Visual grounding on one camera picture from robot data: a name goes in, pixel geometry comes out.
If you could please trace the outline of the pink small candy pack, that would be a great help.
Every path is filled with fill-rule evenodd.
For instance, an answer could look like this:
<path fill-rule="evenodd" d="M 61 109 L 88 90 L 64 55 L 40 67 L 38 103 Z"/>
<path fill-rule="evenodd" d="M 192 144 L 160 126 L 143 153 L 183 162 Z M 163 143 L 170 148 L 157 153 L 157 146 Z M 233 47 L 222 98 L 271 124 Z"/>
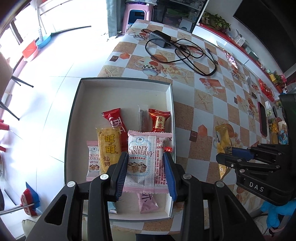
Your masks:
<path fill-rule="evenodd" d="M 137 197 L 140 213 L 150 213 L 159 209 L 152 194 L 138 193 Z"/>

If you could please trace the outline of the yellow rice cracker pack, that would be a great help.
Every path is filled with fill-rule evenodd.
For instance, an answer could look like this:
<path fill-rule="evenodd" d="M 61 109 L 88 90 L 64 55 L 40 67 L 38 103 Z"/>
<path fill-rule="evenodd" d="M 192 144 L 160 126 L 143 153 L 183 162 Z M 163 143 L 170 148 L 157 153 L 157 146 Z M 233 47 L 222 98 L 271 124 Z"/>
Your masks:
<path fill-rule="evenodd" d="M 121 137 L 119 128 L 98 128 L 100 173 L 107 173 L 108 168 L 117 164 L 121 156 Z"/>

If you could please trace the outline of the long gold snack bar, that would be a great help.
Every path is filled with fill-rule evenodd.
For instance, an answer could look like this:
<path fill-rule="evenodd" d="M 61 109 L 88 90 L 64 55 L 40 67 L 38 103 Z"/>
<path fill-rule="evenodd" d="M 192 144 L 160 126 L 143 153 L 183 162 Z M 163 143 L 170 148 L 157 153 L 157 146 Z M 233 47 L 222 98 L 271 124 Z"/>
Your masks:
<path fill-rule="evenodd" d="M 232 143 L 229 137 L 228 124 L 221 124 L 215 127 L 217 153 L 231 154 Z M 218 164 L 220 180 L 223 181 L 224 177 L 230 172 L 230 168 L 224 164 Z"/>

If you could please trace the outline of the long red snack bar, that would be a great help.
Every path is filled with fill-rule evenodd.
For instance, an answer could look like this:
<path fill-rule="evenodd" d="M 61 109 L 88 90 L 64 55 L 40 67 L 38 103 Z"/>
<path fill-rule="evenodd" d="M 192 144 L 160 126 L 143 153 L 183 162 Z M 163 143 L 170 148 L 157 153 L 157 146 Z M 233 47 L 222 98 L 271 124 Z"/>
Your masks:
<path fill-rule="evenodd" d="M 128 134 L 124 121 L 121 116 L 121 109 L 115 108 L 102 113 L 102 116 L 107 119 L 113 128 L 120 129 L 121 150 L 126 152 L 128 149 Z"/>

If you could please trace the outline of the red cased smartphone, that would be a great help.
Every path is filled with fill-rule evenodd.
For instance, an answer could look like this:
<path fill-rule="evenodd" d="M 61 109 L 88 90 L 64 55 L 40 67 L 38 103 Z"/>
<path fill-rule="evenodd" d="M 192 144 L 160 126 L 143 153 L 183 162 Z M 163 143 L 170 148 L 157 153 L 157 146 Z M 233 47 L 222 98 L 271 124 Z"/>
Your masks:
<path fill-rule="evenodd" d="M 258 113 L 259 113 L 260 133 L 264 137 L 267 137 L 268 130 L 267 130 L 266 110 L 261 102 L 258 102 L 257 105 L 258 105 Z"/>

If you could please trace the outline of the blue gloved hand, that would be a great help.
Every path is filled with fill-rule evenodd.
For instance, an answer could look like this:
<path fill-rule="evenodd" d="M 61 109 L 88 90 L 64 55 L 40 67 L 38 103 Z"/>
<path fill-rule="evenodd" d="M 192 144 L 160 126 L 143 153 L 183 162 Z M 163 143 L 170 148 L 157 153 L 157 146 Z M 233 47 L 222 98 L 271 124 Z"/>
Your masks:
<path fill-rule="evenodd" d="M 265 201 L 260 210 L 262 212 L 267 212 L 266 224 L 268 228 L 278 227 L 280 225 L 280 220 L 278 219 L 279 215 L 283 216 L 292 216 L 296 208 L 295 199 L 289 201 L 283 206 L 275 206 L 267 201 Z"/>

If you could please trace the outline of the small red candy pack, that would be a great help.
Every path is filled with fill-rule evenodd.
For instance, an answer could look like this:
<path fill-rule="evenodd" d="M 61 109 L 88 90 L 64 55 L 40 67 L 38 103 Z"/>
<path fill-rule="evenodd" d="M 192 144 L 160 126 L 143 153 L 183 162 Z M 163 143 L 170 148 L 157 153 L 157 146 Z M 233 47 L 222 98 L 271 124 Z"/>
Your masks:
<path fill-rule="evenodd" d="M 171 116 L 171 113 L 150 108 L 149 116 L 152 119 L 152 132 L 162 133 L 165 131 L 166 121 Z"/>

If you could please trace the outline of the black television screen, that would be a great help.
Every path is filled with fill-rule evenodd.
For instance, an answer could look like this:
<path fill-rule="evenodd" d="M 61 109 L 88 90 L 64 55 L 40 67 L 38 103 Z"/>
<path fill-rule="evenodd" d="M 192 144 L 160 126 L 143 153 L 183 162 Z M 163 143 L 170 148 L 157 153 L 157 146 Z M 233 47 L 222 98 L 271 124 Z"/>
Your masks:
<path fill-rule="evenodd" d="M 282 72 L 295 64 L 295 1 L 242 1 L 234 18 L 268 49 Z"/>

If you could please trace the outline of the clear dark stick snack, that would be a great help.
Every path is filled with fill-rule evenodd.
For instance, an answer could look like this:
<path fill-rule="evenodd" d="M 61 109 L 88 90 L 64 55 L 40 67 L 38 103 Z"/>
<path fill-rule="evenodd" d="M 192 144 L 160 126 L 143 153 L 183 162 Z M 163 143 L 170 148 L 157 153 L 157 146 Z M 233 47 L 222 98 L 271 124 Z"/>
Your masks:
<path fill-rule="evenodd" d="M 149 127 L 149 113 L 146 104 L 138 105 L 138 124 L 140 132 L 147 132 Z"/>

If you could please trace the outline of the small pink cranberry snack pack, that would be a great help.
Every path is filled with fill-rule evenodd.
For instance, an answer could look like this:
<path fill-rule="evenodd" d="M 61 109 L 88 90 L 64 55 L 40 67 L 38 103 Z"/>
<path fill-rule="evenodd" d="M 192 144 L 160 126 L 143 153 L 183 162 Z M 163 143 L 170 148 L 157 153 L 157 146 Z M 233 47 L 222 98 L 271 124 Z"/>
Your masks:
<path fill-rule="evenodd" d="M 86 181 L 92 181 L 100 175 L 100 156 L 98 141 L 87 141 L 88 147 L 88 172 Z"/>

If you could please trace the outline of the red and blue dustpans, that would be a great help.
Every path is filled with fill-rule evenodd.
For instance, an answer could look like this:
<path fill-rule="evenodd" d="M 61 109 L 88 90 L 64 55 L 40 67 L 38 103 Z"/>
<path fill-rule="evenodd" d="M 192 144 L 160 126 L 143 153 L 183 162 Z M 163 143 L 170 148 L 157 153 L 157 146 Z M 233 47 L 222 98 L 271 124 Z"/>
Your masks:
<path fill-rule="evenodd" d="M 39 50 L 45 47 L 51 40 L 51 34 L 43 36 L 43 40 L 32 40 L 26 42 L 22 47 L 22 56 L 27 62 L 32 61 L 39 54 Z"/>

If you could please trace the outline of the beige chair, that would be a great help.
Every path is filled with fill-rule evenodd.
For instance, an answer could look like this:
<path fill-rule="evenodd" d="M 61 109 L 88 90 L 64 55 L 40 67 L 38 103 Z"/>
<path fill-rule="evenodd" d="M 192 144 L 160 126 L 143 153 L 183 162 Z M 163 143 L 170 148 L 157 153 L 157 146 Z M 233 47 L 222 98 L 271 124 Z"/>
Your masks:
<path fill-rule="evenodd" d="M 0 94 L 1 94 L 1 97 L 0 97 L 0 104 L 1 104 L 1 108 L 8 111 L 12 116 L 14 116 L 17 120 L 20 120 L 15 114 L 13 114 L 9 109 L 8 107 L 2 102 L 2 98 L 3 98 L 3 95 L 5 93 L 5 90 L 9 84 L 9 82 L 13 80 L 15 83 L 22 83 L 22 84 L 25 84 L 29 87 L 34 87 L 24 81 L 22 81 L 21 79 L 13 76 L 13 69 L 11 68 L 11 66 L 9 65 L 9 63 L 6 61 L 6 59 L 4 58 L 3 54 L 0 53 Z"/>

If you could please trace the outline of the large pink cranberry snack pack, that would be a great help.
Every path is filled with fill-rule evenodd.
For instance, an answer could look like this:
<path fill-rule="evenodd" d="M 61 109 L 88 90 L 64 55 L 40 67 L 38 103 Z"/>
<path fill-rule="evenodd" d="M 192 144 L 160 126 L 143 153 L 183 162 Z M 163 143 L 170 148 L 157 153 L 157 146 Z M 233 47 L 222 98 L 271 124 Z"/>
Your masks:
<path fill-rule="evenodd" d="M 128 131 L 128 163 L 124 192 L 168 193 L 164 168 L 165 147 L 172 133 Z"/>

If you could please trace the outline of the potted green plant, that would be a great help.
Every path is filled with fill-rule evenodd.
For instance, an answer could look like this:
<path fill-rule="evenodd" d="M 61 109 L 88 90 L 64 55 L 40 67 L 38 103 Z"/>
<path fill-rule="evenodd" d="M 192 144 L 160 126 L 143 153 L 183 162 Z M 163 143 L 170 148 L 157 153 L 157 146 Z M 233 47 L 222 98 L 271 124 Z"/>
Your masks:
<path fill-rule="evenodd" d="M 217 14 L 212 15 L 211 13 L 205 11 L 202 15 L 202 23 L 210 26 L 211 28 L 219 32 L 225 33 L 227 31 L 231 31 L 231 24 L 226 22 L 224 18 Z"/>

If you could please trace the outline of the black power adapter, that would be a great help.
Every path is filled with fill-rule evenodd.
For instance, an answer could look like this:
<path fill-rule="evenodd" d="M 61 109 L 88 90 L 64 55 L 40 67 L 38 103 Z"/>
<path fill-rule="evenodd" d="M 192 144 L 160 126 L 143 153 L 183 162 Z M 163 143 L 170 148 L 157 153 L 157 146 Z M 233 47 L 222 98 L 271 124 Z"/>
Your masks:
<path fill-rule="evenodd" d="M 149 41 L 161 48 L 166 48 L 171 44 L 171 37 L 159 30 L 154 30 L 149 34 Z"/>

